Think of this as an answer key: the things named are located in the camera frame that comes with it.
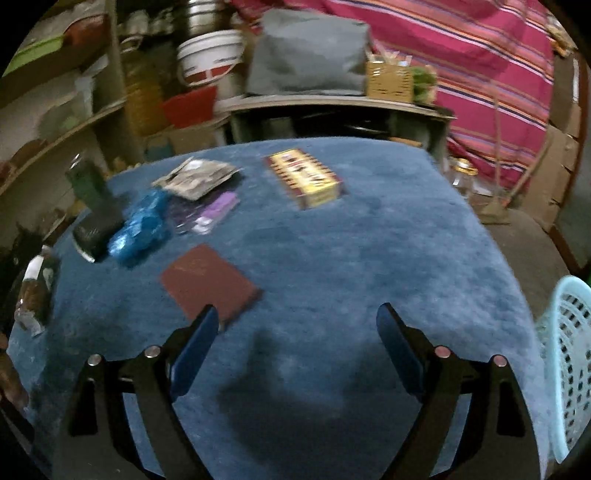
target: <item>red book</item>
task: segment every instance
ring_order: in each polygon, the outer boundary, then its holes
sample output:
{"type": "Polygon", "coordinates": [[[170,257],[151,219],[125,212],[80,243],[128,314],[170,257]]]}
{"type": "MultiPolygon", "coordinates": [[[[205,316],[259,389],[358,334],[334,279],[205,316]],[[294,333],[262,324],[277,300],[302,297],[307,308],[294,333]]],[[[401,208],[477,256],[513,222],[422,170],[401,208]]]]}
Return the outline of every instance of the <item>red book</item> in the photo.
{"type": "Polygon", "coordinates": [[[174,261],[160,281],[190,321],[211,304],[217,309],[222,327],[260,294],[252,282],[206,244],[174,261]]]}

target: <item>glass bottle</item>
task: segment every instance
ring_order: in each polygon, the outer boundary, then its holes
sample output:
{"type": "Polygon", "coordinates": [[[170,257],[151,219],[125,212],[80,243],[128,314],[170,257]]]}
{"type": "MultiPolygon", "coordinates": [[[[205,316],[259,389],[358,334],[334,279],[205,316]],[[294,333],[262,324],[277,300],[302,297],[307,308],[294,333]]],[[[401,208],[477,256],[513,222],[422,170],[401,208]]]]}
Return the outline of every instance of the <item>glass bottle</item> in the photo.
{"type": "Polygon", "coordinates": [[[29,262],[22,279],[14,320],[32,336],[45,330],[57,263],[51,248],[43,245],[41,253],[29,262]]]}
{"type": "Polygon", "coordinates": [[[446,173],[447,180],[468,202],[474,192],[474,177],[478,169],[465,158],[458,158],[446,173]]]}
{"type": "Polygon", "coordinates": [[[131,129],[139,137],[147,137],[168,126],[162,110],[162,89],[158,74],[146,56],[139,51],[141,35],[121,42],[127,110],[131,129]]]}
{"type": "Polygon", "coordinates": [[[74,157],[66,177],[76,198],[91,210],[97,210],[103,202],[113,198],[99,167],[83,154],[74,157]]]}

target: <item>gray bag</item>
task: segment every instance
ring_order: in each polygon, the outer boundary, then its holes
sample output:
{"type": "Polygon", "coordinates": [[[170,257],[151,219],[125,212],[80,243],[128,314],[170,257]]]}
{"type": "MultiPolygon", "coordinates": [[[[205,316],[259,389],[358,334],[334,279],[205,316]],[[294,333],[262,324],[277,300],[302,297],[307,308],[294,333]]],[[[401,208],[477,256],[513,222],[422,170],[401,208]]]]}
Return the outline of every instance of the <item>gray bag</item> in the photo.
{"type": "Polygon", "coordinates": [[[271,9],[262,17],[246,91],[254,95],[364,95],[369,26],[271,9]]]}

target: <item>cardboard box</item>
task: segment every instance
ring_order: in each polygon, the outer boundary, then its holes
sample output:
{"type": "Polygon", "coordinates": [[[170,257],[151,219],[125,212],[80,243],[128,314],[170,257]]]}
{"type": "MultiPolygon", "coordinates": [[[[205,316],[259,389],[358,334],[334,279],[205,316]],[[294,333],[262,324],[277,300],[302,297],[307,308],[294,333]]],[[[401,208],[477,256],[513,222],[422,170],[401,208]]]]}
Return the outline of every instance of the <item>cardboard box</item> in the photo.
{"type": "Polygon", "coordinates": [[[568,137],[551,125],[548,126],[546,135],[550,145],[546,154],[540,159],[540,165],[531,179],[522,204],[522,209],[533,218],[539,218],[541,211],[545,211],[552,200],[557,177],[560,171],[564,170],[562,160],[568,137]]]}
{"type": "Polygon", "coordinates": [[[573,56],[563,59],[554,55],[554,85],[550,103],[550,122],[561,131],[566,131],[573,105],[573,56]]]}
{"type": "Polygon", "coordinates": [[[579,142],[574,138],[566,138],[566,147],[564,149],[564,155],[562,157],[562,166],[570,171],[574,170],[574,166],[577,163],[577,156],[579,155],[579,142]]]}
{"type": "Polygon", "coordinates": [[[405,145],[410,145],[411,147],[417,147],[417,148],[422,148],[423,147],[423,143],[422,142],[418,142],[416,140],[409,140],[408,138],[390,137],[390,141],[391,142],[403,143],[405,145]]]}
{"type": "Polygon", "coordinates": [[[534,218],[534,220],[540,224],[544,232],[548,233],[550,230],[552,230],[559,211],[560,205],[556,203],[549,203],[545,206],[541,216],[539,218],[534,218]]]}
{"type": "Polygon", "coordinates": [[[155,135],[146,137],[144,147],[169,141],[175,155],[220,147],[223,143],[220,143],[219,133],[228,121],[229,117],[225,115],[187,128],[167,128],[155,135]]]}
{"type": "Polygon", "coordinates": [[[563,130],[565,134],[578,138],[581,129],[581,107],[576,103],[572,104],[569,116],[569,123],[563,130]]]}
{"type": "Polygon", "coordinates": [[[552,191],[552,200],[556,203],[562,203],[566,187],[569,185],[570,172],[562,167],[558,170],[556,181],[554,183],[554,190],[552,191]]]}
{"type": "Polygon", "coordinates": [[[265,162],[301,209],[336,200],[343,192],[341,179],[317,158],[299,148],[266,157],[265,162]]]}

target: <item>wooden table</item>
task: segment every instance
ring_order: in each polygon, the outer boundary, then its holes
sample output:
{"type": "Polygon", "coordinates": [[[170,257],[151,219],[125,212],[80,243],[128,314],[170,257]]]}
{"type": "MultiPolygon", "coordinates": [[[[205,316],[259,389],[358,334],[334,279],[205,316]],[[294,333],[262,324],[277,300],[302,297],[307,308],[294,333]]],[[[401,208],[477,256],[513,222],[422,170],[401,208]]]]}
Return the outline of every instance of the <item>wooden table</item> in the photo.
{"type": "Polygon", "coordinates": [[[390,136],[414,140],[422,143],[438,162],[447,154],[447,134],[449,124],[455,120],[452,111],[440,107],[425,107],[413,103],[388,102],[364,96],[329,95],[269,95],[246,98],[233,98],[217,103],[217,113],[230,114],[232,135],[236,143],[245,143],[256,138],[248,113],[254,110],[269,109],[268,117],[274,111],[285,107],[338,106],[382,109],[389,112],[388,128],[390,136]]]}

